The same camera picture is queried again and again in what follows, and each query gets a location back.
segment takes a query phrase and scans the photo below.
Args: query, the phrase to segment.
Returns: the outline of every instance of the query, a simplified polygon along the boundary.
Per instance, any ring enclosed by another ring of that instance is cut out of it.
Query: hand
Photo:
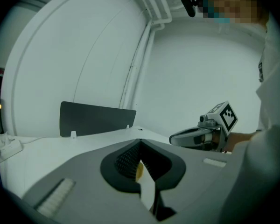
[[[243,142],[243,141],[250,140],[254,136],[254,134],[256,134],[256,132],[254,132],[254,133],[230,133],[223,151],[232,152],[236,144]],[[220,132],[214,132],[211,141],[218,144],[220,141]]]

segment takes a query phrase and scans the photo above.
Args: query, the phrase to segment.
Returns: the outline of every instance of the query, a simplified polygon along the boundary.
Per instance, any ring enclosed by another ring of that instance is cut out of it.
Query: person
[[[266,30],[266,40],[259,66],[259,81],[264,83],[280,65],[280,28],[273,15],[260,0],[196,0],[198,11],[204,17],[223,23],[254,23]],[[232,152],[235,145],[250,140],[257,132],[269,129],[272,123],[261,104],[259,126],[253,133],[231,133],[224,151]],[[219,132],[213,133],[212,141],[219,142]]]

